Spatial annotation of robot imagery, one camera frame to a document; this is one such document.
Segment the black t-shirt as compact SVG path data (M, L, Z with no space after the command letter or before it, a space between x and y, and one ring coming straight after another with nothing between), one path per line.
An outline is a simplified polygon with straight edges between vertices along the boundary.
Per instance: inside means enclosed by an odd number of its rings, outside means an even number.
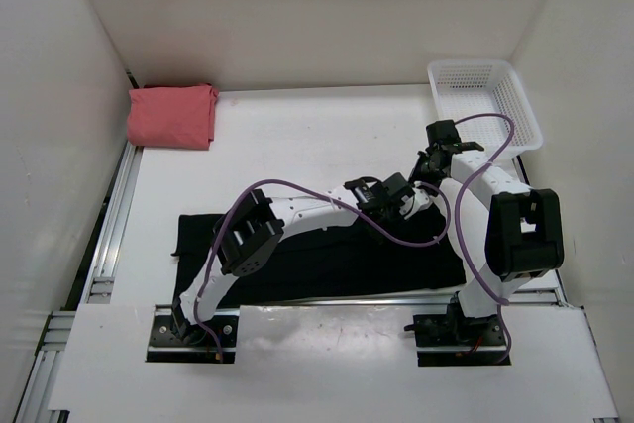
M430 242L445 228L432 206L389 227L407 241L400 246L370 234L365 222L317 230L278 244L265 266L239 278L221 307L256 305L306 298L366 296L460 286L466 276L462 259L448 238Z

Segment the pink t-shirt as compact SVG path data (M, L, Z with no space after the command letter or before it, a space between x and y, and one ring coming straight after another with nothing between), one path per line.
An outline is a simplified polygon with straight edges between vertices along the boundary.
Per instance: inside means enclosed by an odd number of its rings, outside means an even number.
M131 89L127 139L137 147L207 151L218 96L210 84Z

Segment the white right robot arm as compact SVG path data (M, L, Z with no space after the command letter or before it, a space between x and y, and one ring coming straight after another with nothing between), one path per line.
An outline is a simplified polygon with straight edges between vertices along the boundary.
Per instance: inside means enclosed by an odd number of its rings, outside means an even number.
M440 120L426 128L428 147L412 169L412 182L427 187L451 178L460 184L453 220L462 256L473 279L458 291L443 315L421 317L411 330L440 345L478 339L522 285L559 268L564 261L560 200L551 189L535 189L496 166L510 145L513 121L504 116L508 135L491 154L477 142L461 139L457 122ZM488 212L483 265L471 257L462 223L462 204L471 193Z

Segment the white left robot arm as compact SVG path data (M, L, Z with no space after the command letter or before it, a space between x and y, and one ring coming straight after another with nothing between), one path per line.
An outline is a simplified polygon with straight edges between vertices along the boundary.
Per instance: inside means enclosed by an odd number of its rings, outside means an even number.
M236 281L261 270L278 244L313 232L348 228L358 221L392 243L402 241L388 227L428 209L427 191L396 173L368 184L349 181L313 192L284 180L262 180L244 191L221 217L201 270L172 304L172 332L186 344L209 336L219 340L210 320Z

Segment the white plastic basket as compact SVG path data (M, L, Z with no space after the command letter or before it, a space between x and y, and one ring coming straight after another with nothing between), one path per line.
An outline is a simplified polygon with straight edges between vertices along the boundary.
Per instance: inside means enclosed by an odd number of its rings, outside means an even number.
M438 118L460 120L477 114L458 126L465 141L475 141L492 154L507 138L509 125L499 116L510 118L514 135L499 157L512 159L543 146L543 136L510 63L497 59L436 60L427 67L428 79Z

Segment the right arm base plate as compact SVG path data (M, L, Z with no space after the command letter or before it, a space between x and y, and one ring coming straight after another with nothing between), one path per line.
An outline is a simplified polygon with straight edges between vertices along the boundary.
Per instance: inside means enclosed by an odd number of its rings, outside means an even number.
M473 320L418 314L403 331L415 339L421 368L511 365L507 337L496 315Z

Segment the aluminium table edge rail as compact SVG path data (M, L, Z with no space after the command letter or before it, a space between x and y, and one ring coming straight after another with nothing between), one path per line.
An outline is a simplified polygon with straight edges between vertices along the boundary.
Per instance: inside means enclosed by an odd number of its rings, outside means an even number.
M80 304L109 304L114 280L93 283L81 297ZM262 301L255 306L311 306L311 305L443 305L459 291L460 287L438 290L414 290L397 293L373 294L350 297L313 297L294 300ZM509 298L513 304L559 304L565 300L564 291L557 277L548 273L545 277L522 285Z

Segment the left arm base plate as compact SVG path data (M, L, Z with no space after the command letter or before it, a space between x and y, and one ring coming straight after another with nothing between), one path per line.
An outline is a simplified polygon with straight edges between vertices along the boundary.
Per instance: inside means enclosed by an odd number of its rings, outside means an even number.
M216 340L197 324L187 321L168 305L157 305L148 339L146 361L175 364L233 364L236 358L240 311L220 309L205 322Z

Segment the aluminium side frame rail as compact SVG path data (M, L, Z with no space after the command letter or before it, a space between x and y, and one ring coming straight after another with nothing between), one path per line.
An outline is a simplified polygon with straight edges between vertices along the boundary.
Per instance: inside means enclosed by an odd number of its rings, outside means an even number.
M69 412L48 409L66 343L81 304L108 304L115 284L120 248L130 213L143 150L127 144L122 152L99 220L86 248L90 259L80 268L66 306L51 312L37 341L34 361L15 422L65 422Z

